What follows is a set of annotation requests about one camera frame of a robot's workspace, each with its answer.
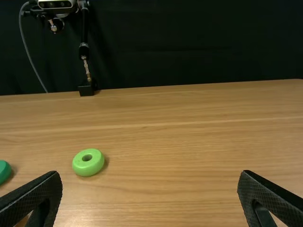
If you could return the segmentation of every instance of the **wood grain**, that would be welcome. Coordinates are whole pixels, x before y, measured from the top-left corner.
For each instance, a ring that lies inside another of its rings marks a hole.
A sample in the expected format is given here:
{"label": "wood grain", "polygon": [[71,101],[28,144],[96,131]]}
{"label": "wood grain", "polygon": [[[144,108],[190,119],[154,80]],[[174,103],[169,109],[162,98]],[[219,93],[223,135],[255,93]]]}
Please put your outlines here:
{"label": "wood grain", "polygon": [[[303,197],[303,82],[277,80],[0,97],[0,196],[57,170],[56,227],[244,227],[244,169]],[[85,148],[107,157],[74,174]]]}

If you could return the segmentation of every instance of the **ring hole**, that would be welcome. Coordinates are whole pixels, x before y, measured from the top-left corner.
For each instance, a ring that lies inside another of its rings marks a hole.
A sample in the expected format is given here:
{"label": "ring hole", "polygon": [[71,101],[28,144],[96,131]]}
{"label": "ring hole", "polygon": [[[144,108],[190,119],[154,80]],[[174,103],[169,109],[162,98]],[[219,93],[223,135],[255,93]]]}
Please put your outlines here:
{"label": "ring hole", "polygon": [[93,158],[93,156],[91,154],[85,155],[82,157],[82,161],[83,162],[87,162],[90,161]]}

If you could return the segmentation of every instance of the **black curtain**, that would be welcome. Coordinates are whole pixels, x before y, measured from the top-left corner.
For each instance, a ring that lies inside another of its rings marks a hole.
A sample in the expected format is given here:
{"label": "black curtain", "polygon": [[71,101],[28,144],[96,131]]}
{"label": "black curtain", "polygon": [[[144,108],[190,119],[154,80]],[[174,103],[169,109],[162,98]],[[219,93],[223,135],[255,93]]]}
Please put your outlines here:
{"label": "black curtain", "polygon": [[[0,1],[0,95],[41,93],[18,29],[23,0]],[[298,0],[90,0],[90,69],[101,89],[302,78],[303,2]],[[53,35],[22,19],[50,92],[85,79],[80,16]]]}

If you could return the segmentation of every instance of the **green ring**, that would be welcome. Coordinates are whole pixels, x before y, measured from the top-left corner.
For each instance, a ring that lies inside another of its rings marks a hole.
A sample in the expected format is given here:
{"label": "green ring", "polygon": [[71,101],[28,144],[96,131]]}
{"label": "green ring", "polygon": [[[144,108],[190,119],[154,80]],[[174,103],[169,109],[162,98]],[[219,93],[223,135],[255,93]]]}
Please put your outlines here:
{"label": "green ring", "polygon": [[72,160],[72,169],[79,176],[93,176],[104,165],[104,155],[97,149],[80,151]]}
{"label": "green ring", "polygon": [[8,162],[0,160],[0,185],[3,184],[10,176],[11,167]]}

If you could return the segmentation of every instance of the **textured gripper pad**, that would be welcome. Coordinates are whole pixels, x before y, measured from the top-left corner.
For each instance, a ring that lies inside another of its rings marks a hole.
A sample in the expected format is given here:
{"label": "textured gripper pad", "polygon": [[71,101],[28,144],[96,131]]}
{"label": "textured gripper pad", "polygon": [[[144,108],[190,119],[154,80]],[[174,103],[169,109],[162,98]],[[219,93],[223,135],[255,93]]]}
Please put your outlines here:
{"label": "textured gripper pad", "polygon": [[56,171],[0,197],[0,227],[13,227],[33,211],[26,227],[52,227],[62,197],[62,182]]}
{"label": "textured gripper pad", "polygon": [[268,226],[261,225],[262,218],[260,223],[255,204],[267,210],[262,211],[267,223],[271,219],[270,211],[289,227],[303,227],[303,199],[252,171],[244,170],[241,173],[238,194],[249,227]]}

